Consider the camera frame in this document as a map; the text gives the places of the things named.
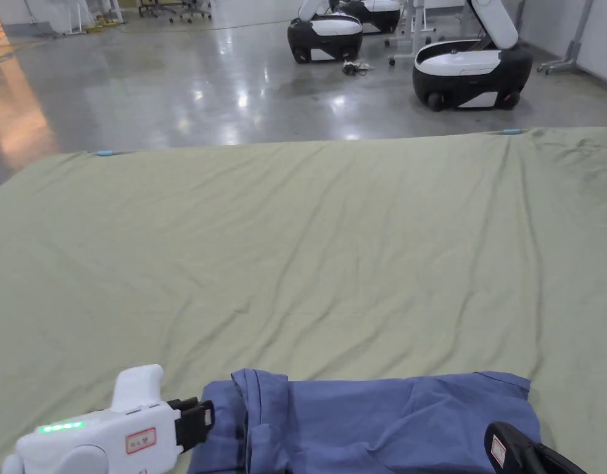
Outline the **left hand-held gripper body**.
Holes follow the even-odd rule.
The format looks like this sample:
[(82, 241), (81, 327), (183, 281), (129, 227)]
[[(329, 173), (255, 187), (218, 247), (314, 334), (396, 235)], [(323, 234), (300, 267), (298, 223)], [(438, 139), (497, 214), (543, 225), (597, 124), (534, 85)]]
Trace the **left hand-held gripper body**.
[(163, 368), (128, 368), (112, 403), (35, 428), (22, 436), (3, 473), (169, 473), (178, 457), (206, 442), (200, 400), (161, 397)]

